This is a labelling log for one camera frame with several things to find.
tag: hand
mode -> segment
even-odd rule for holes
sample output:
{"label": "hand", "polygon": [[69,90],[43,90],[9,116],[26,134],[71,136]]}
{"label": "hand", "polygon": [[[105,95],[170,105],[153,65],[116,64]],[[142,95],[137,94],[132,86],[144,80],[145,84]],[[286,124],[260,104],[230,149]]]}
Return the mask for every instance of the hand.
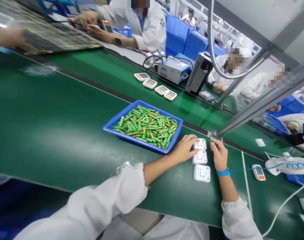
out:
{"label": "hand", "polygon": [[214,83],[214,84],[213,84],[213,87],[214,87],[216,90],[218,90],[218,91],[223,90],[223,85],[220,84],[220,83]]}
{"label": "hand", "polygon": [[94,35],[94,37],[103,42],[113,44],[115,41],[115,35],[113,33],[102,30],[98,26],[89,25],[87,29]]}
{"label": "hand", "polygon": [[83,28],[87,28],[89,24],[97,24],[98,14],[95,11],[82,12],[75,18],[75,21],[79,21]]}
{"label": "hand", "polygon": [[228,169],[228,150],[224,144],[219,140],[211,139],[211,149],[214,153],[215,169],[219,172],[226,171]]}
{"label": "hand", "polygon": [[195,142],[199,142],[196,135],[184,135],[181,141],[178,142],[173,151],[169,154],[169,157],[177,163],[182,163],[192,158],[199,151],[198,149],[191,151],[191,147]]}
{"label": "hand", "polygon": [[270,107],[268,110],[271,111],[271,112],[279,112],[279,111],[281,111],[281,106],[280,105],[274,105],[274,106]]}

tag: small gray machine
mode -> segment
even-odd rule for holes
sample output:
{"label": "small gray machine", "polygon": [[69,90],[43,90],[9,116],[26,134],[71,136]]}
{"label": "small gray machine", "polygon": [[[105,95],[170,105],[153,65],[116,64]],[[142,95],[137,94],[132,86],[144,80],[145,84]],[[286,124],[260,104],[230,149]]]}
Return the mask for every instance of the small gray machine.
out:
{"label": "small gray machine", "polygon": [[208,52],[199,53],[188,83],[186,84],[185,91],[198,95],[202,86],[207,81],[212,68],[213,65],[210,54]]}

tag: watch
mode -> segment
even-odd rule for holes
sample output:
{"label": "watch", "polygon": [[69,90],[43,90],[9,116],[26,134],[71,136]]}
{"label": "watch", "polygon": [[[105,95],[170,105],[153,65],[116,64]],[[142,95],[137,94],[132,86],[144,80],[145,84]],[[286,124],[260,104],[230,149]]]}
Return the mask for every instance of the watch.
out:
{"label": "watch", "polygon": [[115,37],[115,43],[117,46],[122,47],[122,40],[119,37]]}

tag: device display screen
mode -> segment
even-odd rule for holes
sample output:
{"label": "device display screen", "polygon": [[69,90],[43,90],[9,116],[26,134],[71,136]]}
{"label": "device display screen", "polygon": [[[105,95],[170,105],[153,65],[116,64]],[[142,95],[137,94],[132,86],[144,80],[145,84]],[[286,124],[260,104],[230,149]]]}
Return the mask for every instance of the device display screen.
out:
{"label": "device display screen", "polygon": [[139,74],[139,76],[140,76],[141,78],[148,78],[148,75],[147,75],[146,73]]}
{"label": "device display screen", "polygon": [[165,92],[166,90],[167,90],[167,88],[166,87],[159,87],[159,90],[161,91],[161,92]]}
{"label": "device display screen", "polygon": [[258,173],[258,175],[263,175],[263,171],[262,168],[256,167],[256,172]]}
{"label": "device display screen", "polygon": [[175,93],[173,92],[168,92],[167,95],[169,95],[170,97],[175,97]]}
{"label": "device display screen", "polygon": [[150,84],[150,85],[154,85],[154,84],[155,84],[155,81],[149,79],[149,80],[146,81],[146,83],[147,83],[147,84]]}

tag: white small box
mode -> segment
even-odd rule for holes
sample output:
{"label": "white small box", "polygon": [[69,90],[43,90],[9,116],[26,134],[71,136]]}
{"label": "white small box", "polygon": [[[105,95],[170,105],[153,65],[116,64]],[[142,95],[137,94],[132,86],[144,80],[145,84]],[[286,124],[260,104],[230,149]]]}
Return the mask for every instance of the white small box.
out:
{"label": "white small box", "polygon": [[206,150],[206,141],[204,138],[198,138],[200,141],[193,144],[193,149]]}
{"label": "white small box", "polygon": [[211,169],[209,166],[196,164],[194,166],[193,179],[195,181],[210,182]]}
{"label": "white small box", "polygon": [[192,157],[193,164],[207,164],[208,163],[208,156],[206,154],[206,150],[199,150],[193,157]]}

